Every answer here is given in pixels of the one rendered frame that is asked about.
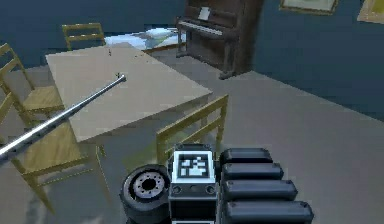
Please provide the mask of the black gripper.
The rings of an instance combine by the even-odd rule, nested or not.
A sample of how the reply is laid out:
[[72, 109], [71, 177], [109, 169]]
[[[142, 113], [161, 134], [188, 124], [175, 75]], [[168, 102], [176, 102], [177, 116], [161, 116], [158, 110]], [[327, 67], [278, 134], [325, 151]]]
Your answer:
[[126, 224], [170, 224], [167, 168], [149, 164], [128, 174], [120, 190]]

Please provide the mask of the yellow wooden chair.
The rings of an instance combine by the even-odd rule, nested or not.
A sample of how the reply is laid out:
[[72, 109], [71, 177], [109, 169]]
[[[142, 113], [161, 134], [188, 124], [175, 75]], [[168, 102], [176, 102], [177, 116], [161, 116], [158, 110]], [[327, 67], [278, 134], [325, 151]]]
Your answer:
[[224, 133], [225, 120], [229, 95], [217, 98], [176, 122], [160, 129], [156, 133], [156, 159], [158, 164], [165, 164], [174, 151], [174, 146], [169, 140], [188, 129], [190, 126], [200, 123], [200, 128], [186, 136], [181, 143], [202, 143], [203, 139], [213, 130], [217, 130], [214, 144], [214, 158], [219, 157], [221, 142]]
[[[106, 200], [111, 201], [110, 189], [101, 166], [101, 157], [105, 156], [103, 145], [78, 143], [71, 125], [64, 123], [41, 140], [30, 144], [22, 160], [15, 157], [11, 163], [45, 207], [54, 214], [55, 210], [44, 187], [92, 171], [97, 174]], [[41, 176], [85, 164], [90, 168], [50, 181], [39, 181]]]
[[[27, 127], [37, 124], [38, 121], [35, 118], [36, 114], [44, 114], [47, 118], [49, 118], [53, 112], [63, 110], [64, 105], [57, 88], [55, 86], [35, 86], [18, 55], [8, 43], [4, 43], [0, 46], [0, 57], [7, 53], [12, 55], [12, 59], [5, 65], [0, 66], [0, 88], [6, 95], [11, 95], [11, 98], [14, 100], [15, 109], [19, 113], [24, 124]], [[31, 88], [31, 92], [24, 101], [20, 100], [20, 98], [14, 91], [11, 90], [11, 87], [4, 80], [4, 76], [16, 67], [21, 70], [22, 75]]]
[[[91, 30], [91, 33], [70, 35], [71, 31], [81, 30]], [[62, 32], [69, 51], [72, 50], [72, 43], [78, 41], [99, 40], [103, 45], [106, 44], [104, 32], [100, 23], [63, 25]]]

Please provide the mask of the beige wooden table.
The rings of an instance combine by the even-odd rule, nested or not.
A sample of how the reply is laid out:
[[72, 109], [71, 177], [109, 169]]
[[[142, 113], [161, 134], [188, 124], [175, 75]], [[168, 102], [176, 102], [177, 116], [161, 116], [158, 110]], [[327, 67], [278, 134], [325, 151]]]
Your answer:
[[49, 54], [46, 60], [67, 107], [115, 81], [118, 74], [127, 77], [70, 118], [79, 142], [96, 142], [134, 127], [141, 120], [204, 102], [212, 94], [208, 88], [125, 43]]

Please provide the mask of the silver metal rod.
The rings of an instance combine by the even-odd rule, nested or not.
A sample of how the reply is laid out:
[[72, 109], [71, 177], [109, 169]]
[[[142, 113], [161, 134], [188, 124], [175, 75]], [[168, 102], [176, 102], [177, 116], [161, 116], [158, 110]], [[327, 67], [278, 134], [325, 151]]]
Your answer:
[[44, 121], [36, 127], [33, 127], [31, 130], [12, 140], [10, 143], [7, 143], [5, 146], [2, 146], [0, 148], [0, 166], [4, 165], [11, 159], [15, 158], [17, 155], [24, 152], [30, 145], [45, 137], [47, 134], [49, 134], [55, 128], [60, 126], [62, 123], [68, 121], [72, 116], [74, 116], [92, 101], [94, 101], [110, 89], [114, 88], [118, 84], [125, 82], [126, 80], [127, 77], [124, 74], [118, 74], [117, 79], [112, 83], [91, 94], [84, 100], [73, 104], [70, 108], [64, 110], [63, 112]]

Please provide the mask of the dark brown upright piano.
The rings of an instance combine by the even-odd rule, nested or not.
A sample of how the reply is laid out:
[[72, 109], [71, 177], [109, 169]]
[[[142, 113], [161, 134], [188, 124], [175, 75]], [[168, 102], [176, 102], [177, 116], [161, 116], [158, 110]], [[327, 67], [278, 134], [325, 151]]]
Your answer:
[[[190, 56], [221, 71], [227, 79], [251, 70], [256, 28], [265, 0], [186, 0], [176, 19], [176, 57]], [[198, 18], [210, 8], [207, 21]]]

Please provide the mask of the gold framed wall picture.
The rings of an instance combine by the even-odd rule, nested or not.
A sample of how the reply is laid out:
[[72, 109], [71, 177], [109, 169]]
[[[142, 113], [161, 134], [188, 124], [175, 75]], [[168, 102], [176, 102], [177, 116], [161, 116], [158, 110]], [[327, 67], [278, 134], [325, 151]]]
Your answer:
[[313, 15], [332, 15], [339, 0], [280, 0], [279, 9]]

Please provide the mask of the yellow framed wall picture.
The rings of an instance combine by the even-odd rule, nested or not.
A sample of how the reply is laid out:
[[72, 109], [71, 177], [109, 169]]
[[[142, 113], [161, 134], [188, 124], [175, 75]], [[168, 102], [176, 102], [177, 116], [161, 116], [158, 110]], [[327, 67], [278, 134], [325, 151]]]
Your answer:
[[384, 24], [384, 0], [364, 0], [357, 20]]

